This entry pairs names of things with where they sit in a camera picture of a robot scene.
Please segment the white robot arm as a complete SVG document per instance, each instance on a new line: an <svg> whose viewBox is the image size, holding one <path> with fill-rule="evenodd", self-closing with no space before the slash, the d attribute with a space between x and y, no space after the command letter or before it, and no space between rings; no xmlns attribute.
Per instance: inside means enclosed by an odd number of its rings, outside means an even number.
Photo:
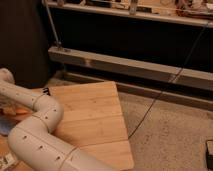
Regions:
<svg viewBox="0 0 213 171"><path fill-rule="evenodd" d="M117 171L52 134L64 114L52 96L17 86L6 68L0 69L0 94L34 110L10 131L8 145L35 171Z"/></svg>

